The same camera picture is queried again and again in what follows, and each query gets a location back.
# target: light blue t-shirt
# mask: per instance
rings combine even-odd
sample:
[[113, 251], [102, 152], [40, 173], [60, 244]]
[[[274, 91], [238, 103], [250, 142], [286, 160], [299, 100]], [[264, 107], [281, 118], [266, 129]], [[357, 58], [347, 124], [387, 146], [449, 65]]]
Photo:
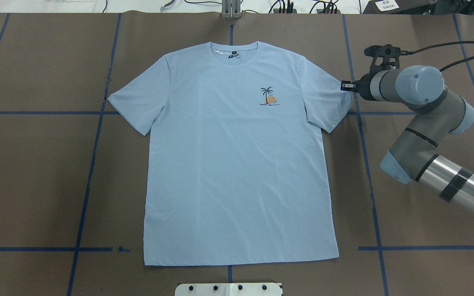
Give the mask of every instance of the light blue t-shirt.
[[200, 44], [166, 54], [109, 102], [151, 130], [146, 265], [338, 256], [321, 129], [352, 98], [305, 57]]

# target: shirt's left sleeve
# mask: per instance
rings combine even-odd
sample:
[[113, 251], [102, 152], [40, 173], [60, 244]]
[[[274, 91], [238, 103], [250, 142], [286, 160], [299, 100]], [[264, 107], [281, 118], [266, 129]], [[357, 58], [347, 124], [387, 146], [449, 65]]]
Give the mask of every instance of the shirt's left sleeve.
[[298, 74], [307, 121], [330, 133], [349, 111], [352, 95], [340, 90], [339, 80], [306, 58]]

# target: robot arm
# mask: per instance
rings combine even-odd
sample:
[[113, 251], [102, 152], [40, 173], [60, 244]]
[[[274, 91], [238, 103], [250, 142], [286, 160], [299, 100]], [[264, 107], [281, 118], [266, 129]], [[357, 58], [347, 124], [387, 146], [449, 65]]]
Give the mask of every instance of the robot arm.
[[[474, 216], [474, 173], [435, 152], [447, 134], [459, 134], [472, 125], [474, 109], [445, 86], [438, 69], [399, 69], [399, 56], [405, 53], [389, 44], [367, 48], [365, 55], [374, 58], [370, 73], [359, 81], [342, 81], [341, 89], [357, 92], [368, 101], [403, 103], [414, 111], [416, 116], [380, 168], [403, 184], [412, 180], [425, 184]], [[383, 58], [381, 65], [376, 65], [377, 58]]]

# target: white label sticker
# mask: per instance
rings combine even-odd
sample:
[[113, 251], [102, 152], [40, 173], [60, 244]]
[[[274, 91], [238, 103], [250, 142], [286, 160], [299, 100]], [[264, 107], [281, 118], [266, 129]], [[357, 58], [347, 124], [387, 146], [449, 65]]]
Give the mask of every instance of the white label sticker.
[[400, 8], [400, 6], [396, 4], [395, 0], [383, 0], [375, 3], [380, 11], [390, 11], [393, 9]]

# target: palm tree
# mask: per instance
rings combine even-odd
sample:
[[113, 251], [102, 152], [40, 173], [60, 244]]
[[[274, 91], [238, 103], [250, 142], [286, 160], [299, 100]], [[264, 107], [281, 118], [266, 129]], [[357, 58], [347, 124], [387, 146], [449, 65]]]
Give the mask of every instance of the palm tree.
[[268, 104], [268, 95], [273, 93], [273, 90], [271, 90], [271, 86], [269, 88], [261, 88], [263, 95], [265, 95], [265, 104]]

